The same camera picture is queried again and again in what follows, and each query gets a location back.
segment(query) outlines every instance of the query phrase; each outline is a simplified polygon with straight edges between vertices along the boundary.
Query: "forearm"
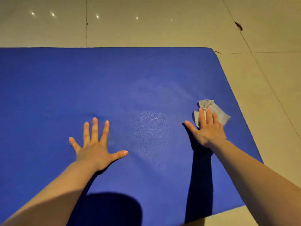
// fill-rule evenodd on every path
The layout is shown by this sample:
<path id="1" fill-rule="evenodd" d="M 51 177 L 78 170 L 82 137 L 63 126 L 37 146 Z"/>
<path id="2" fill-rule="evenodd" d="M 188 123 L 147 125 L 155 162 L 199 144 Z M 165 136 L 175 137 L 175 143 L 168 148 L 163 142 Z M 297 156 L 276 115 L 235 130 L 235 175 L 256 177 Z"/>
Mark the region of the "forearm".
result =
<path id="1" fill-rule="evenodd" d="M 26 203 L 3 226 L 66 225 L 70 214 L 95 169 L 74 162 L 64 172 Z"/>
<path id="2" fill-rule="evenodd" d="M 211 147 L 259 225 L 297 225 L 301 221 L 301 189 L 231 142 Z"/>

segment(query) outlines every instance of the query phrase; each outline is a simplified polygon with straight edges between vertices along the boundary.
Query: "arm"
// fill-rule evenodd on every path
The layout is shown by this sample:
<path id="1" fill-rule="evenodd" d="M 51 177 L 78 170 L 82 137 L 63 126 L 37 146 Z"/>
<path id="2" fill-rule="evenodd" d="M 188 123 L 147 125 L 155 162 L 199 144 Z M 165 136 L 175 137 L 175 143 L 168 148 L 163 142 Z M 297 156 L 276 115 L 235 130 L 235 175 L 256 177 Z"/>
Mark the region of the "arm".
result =
<path id="1" fill-rule="evenodd" d="M 89 123 L 86 122 L 83 148 L 70 137 L 69 141 L 77 154 L 76 161 L 71 163 L 60 176 L 6 220 L 3 226 L 65 226 L 78 198 L 94 173 L 105 169 L 113 161 L 128 154 L 127 151 L 108 153 L 109 126 L 109 121 L 106 121 L 99 142 L 97 119 L 93 118 L 91 139 Z"/>
<path id="2" fill-rule="evenodd" d="M 199 112 L 200 130 L 185 125 L 195 139 L 210 148 L 232 179 L 239 195 L 258 225 L 300 225 L 301 189 L 226 140 L 215 113 Z"/>

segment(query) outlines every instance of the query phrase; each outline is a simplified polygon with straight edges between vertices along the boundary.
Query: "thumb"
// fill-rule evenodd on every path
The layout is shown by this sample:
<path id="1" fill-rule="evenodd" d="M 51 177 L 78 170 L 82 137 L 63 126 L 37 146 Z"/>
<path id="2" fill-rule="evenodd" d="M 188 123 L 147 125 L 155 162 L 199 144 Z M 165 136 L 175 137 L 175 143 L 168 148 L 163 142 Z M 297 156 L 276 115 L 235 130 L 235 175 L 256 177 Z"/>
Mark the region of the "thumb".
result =
<path id="1" fill-rule="evenodd" d="M 118 160 L 118 159 L 121 159 L 123 158 L 124 156 L 126 156 L 129 152 L 128 151 L 119 151 L 119 152 L 116 152 L 114 154 L 111 154 L 112 156 L 112 159 L 113 159 L 113 162 Z"/>
<path id="2" fill-rule="evenodd" d="M 189 121 L 185 121 L 184 124 L 185 124 L 186 127 L 191 131 L 191 133 L 192 133 L 193 135 L 195 135 L 195 133 L 196 133 L 196 131 L 197 131 L 197 129 L 195 128 L 195 126 L 194 126 L 192 123 L 190 123 Z"/>

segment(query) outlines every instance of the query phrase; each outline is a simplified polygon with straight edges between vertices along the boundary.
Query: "blue mat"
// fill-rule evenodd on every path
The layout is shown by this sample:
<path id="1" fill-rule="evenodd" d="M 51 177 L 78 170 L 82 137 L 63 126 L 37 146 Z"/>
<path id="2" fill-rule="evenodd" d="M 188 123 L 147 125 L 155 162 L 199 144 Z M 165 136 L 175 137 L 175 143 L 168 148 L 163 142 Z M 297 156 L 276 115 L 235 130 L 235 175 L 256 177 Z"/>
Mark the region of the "blue mat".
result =
<path id="1" fill-rule="evenodd" d="M 0 223 L 75 160 L 68 137 L 82 145 L 94 116 L 111 123 L 108 151 L 129 155 L 95 178 L 70 225 L 179 225 L 244 205 L 182 125 L 215 100 L 228 140 L 262 162 L 212 49 L 1 48 L 0 73 Z M 119 212 L 131 217 L 112 223 Z"/>

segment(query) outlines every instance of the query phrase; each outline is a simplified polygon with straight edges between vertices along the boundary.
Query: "gray cloth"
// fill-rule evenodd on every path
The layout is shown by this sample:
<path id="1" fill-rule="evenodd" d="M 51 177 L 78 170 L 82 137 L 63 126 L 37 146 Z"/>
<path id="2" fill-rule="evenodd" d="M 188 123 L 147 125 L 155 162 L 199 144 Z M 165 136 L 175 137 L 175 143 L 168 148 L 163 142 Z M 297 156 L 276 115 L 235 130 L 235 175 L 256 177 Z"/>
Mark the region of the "gray cloth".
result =
<path id="1" fill-rule="evenodd" d="M 221 108 L 217 106 L 217 104 L 214 103 L 214 100 L 209 100 L 209 99 L 201 100 L 198 102 L 198 106 L 203 109 L 205 119 L 206 119 L 206 111 L 210 107 L 212 113 L 217 113 L 217 116 L 219 117 L 219 122 L 221 122 L 223 126 L 231 118 L 230 116 L 225 114 L 224 111 L 221 110 Z M 194 113 L 195 125 L 199 128 L 199 112 L 193 111 L 193 113 Z"/>

